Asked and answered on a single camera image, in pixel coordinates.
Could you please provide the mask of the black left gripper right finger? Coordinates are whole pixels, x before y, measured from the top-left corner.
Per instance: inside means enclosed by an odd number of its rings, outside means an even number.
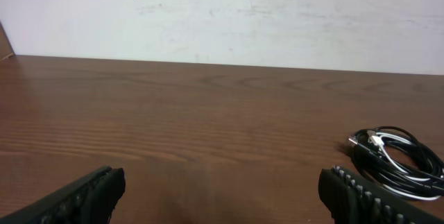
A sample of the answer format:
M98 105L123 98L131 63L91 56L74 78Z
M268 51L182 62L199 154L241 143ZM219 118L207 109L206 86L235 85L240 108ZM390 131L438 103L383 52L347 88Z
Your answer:
M336 224L443 224L443 220L341 166L321 171L318 194Z

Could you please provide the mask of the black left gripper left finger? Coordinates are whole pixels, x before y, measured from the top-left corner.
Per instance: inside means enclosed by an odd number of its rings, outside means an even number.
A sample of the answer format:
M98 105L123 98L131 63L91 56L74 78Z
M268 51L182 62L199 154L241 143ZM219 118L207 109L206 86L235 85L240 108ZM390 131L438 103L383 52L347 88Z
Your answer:
M108 224L125 192L122 168L103 166L1 218L5 224Z

